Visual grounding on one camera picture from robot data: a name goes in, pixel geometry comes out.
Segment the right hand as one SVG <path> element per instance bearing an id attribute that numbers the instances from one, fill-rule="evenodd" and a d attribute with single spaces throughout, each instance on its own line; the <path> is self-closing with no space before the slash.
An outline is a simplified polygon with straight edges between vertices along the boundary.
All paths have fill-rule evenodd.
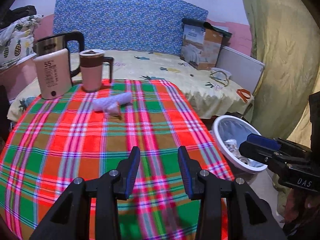
<path id="1" fill-rule="evenodd" d="M 294 220 L 306 223 L 319 214 L 319 194 L 308 194 L 304 191 L 291 189 L 285 209 L 283 223 L 289 224 Z"/>

